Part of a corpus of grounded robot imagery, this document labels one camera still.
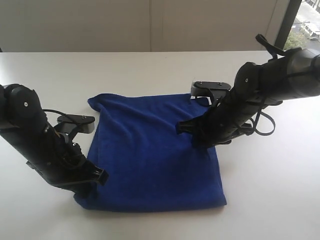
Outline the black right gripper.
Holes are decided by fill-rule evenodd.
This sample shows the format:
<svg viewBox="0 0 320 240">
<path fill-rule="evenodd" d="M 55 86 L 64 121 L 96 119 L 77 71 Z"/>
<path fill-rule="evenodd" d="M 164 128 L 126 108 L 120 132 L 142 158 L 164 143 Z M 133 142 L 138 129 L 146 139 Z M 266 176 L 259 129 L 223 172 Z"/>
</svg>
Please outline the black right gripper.
<svg viewBox="0 0 320 240">
<path fill-rule="evenodd" d="M 177 134 L 195 134 L 192 136 L 194 148 L 212 147 L 228 141 L 238 128 L 258 112 L 256 102 L 245 101 L 227 94 L 215 108 L 209 108 L 196 119 L 176 123 Z"/>
</svg>

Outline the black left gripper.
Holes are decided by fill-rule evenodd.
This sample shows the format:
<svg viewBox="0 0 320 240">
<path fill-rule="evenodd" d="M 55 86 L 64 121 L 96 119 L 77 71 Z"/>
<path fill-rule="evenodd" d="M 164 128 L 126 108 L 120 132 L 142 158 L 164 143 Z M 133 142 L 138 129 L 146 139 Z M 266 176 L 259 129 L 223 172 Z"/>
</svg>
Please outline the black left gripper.
<svg viewBox="0 0 320 240">
<path fill-rule="evenodd" d="M 109 178 L 84 156 L 79 144 L 62 135 L 47 132 L 31 144 L 26 164 L 51 186 L 74 192 L 74 198 L 86 199 L 94 190 L 93 183 L 104 186 Z"/>
</svg>

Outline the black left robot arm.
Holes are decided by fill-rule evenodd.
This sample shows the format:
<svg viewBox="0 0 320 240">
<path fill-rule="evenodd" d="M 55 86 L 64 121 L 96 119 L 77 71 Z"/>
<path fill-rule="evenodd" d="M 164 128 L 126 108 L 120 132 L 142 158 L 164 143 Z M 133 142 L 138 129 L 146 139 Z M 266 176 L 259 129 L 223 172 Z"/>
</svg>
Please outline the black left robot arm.
<svg viewBox="0 0 320 240">
<path fill-rule="evenodd" d="M 95 118 L 44 109 L 35 90 L 21 84 L 0 87 L 0 136 L 49 185 L 87 198 L 108 173 L 89 161 L 77 134 L 90 134 Z"/>
</svg>

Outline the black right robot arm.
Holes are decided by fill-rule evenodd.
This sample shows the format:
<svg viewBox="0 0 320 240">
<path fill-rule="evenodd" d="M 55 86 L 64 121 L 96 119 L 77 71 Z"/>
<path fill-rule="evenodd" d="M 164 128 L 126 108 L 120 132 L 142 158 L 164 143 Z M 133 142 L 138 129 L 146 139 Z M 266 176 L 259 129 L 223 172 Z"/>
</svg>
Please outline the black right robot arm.
<svg viewBox="0 0 320 240">
<path fill-rule="evenodd" d="M 190 93 L 196 99 L 210 99 L 205 113 L 176 124 L 176 132 L 190 134 L 194 146 L 227 145 L 253 133 L 266 136 L 257 130 L 261 116 L 271 118 L 263 109 L 286 100 L 319 96 L 320 53 L 296 48 L 261 65 L 246 62 L 238 70 L 233 86 L 196 81 Z"/>
</svg>

